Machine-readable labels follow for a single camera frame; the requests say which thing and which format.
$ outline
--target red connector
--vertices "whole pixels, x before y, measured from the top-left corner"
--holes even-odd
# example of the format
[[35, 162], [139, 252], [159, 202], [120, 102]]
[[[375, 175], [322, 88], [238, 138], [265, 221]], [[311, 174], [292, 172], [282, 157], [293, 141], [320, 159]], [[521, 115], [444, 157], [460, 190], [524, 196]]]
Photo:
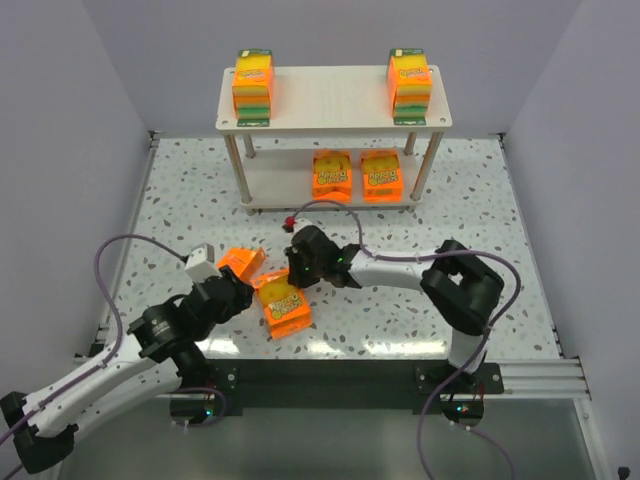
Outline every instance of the red connector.
[[284, 225], [282, 228], [287, 233], [293, 233], [293, 226], [296, 224], [296, 219], [294, 217], [287, 217], [284, 220]]

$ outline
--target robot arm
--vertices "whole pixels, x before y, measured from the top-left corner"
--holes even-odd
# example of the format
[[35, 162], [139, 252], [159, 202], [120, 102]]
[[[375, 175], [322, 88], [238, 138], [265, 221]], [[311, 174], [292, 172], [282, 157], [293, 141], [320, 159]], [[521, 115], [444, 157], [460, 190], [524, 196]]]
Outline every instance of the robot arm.
[[[109, 418], [173, 391], [183, 381], [206, 383], [207, 363], [195, 342], [248, 308], [253, 295], [253, 288], [230, 268], [218, 272], [213, 262], [210, 246], [194, 249], [185, 267], [194, 281], [191, 292], [147, 308], [131, 323], [108, 363], [113, 344], [50, 386], [28, 395], [12, 392], [0, 400], [7, 424], [20, 423], [14, 445], [28, 473], [63, 460], [73, 450], [75, 433], [106, 420], [100, 415]], [[60, 389], [64, 391], [53, 400], [43, 402]]]
[[[446, 240], [431, 252], [376, 252], [375, 257], [379, 258], [372, 258], [357, 244], [339, 248], [308, 220], [297, 220], [293, 233], [291, 247], [285, 250], [292, 285], [306, 288], [324, 279], [336, 287], [386, 285], [425, 292], [453, 327], [448, 361], [456, 368], [462, 366], [482, 342], [504, 288], [502, 278], [474, 256], [417, 260], [431, 254], [464, 250], [462, 244]], [[465, 372], [474, 373], [483, 360], [484, 352]]]

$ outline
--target lower shelf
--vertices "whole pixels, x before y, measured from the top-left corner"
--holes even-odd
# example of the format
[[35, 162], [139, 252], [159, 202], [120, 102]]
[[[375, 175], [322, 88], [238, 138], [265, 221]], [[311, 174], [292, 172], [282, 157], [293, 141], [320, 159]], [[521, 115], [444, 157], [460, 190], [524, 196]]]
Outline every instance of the lower shelf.
[[[414, 206], [419, 203], [409, 195], [418, 175], [418, 165], [413, 155], [398, 150], [402, 168], [404, 189], [399, 202], [368, 203], [363, 200], [364, 182], [360, 169], [360, 149], [351, 150], [353, 192], [351, 207], [389, 208]], [[311, 196], [313, 150], [258, 150], [254, 158], [244, 158], [243, 167], [251, 192], [251, 202], [243, 207], [254, 209], [280, 209], [299, 207], [313, 200]], [[326, 204], [313, 207], [329, 208]]]

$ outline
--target terrazzo surface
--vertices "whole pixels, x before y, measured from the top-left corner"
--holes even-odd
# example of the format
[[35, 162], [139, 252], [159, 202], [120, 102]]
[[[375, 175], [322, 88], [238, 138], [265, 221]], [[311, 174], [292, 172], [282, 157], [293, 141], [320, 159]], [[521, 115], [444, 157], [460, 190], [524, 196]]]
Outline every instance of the terrazzo surface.
[[[426, 149], [416, 142], [416, 158]], [[255, 138], [260, 151], [279, 148], [387, 148], [402, 140]], [[238, 139], [242, 151], [242, 142]], [[261, 272], [286, 266], [284, 248], [291, 236], [282, 228], [287, 215], [278, 211], [247, 213], [221, 138], [165, 139], [155, 158], [135, 232], [153, 236], [180, 253], [203, 242], [220, 258], [233, 246], [263, 247], [268, 259]], [[374, 249], [430, 250], [448, 238], [512, 261], [523, 289], [501, 319], [489, 343], [488, 358], [557, 359], [553, 324], [543, 298], [531, 251], [505, 167], [493, 139], [445, 139], [427, 180], [423, 203], [415, 211], [362, 210], [365, 242]], [[353, 220], [344, 212], [314, 211], [316, 222], [342, 246], [357, 239]], [[501, 266], [503, 294], [513, 279]], [[117, 305], [125, 323], [149, 305], [186, 293], [188, 277], [175, 259], [153, 246], [134, 242], [123, 272]], [[451, 328], [428, 297], [389, 287], [336, 289], [321, 282], [305, 291], [312, 306], [312, 327], [273, 340], [257, 302], [199, 343], [210, 358], [387, 359], [445, 358]]]

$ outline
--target shelf leg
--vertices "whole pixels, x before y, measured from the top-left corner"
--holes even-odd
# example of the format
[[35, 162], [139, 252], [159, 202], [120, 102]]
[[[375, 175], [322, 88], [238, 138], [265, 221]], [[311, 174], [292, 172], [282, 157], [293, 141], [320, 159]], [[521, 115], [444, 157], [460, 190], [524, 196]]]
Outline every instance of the shelf leg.
[[256, 150], [253, 148], [253, 140], [251, 140], [251, 135], [242, 135], [242, 140], [244, 140], [245, 155], [249, 158], [255, 157]]
[[238, 182], [238, 188], [240, 189], [240, 198], [242, 199], [242, 203], [251, 203], [249, 185], [247, 184], [247, 178], [244, 176], [242, 159], [240, 158], [240, 152], [238, 152], [236, 137], [233, 135], [225, 135], [224, 143], [227, 145], [227, 152], [229, 152], [229, 159], [233, 166], [233, 173], [236, 174], [236, 181]]
[[438, 151], [440, 140], [442, 140], [442, 135], [443, 132], [433, 132], [431, 134], [429, 146], [427, 147], [427, 151], [422, 159], [422, 165], [420, 165], [420, 171], [418, 172], [416, 183], [413, 186], [413, 191], [411, 192], [411, 200], [414, 202], [417, 202], [422, 197], [422, 191], [424, 190], [424, 185], [427, 183], [427, 177], [429, 176], [433, 159], [436, 157], [436, 152]]
[[416, 144], [417, 136], [418, 134], [416, 132], [409, 132], [409, 136], [407, 137], [407, 143], [404, 146], [405, 155], [413, 155], [413, 146]]

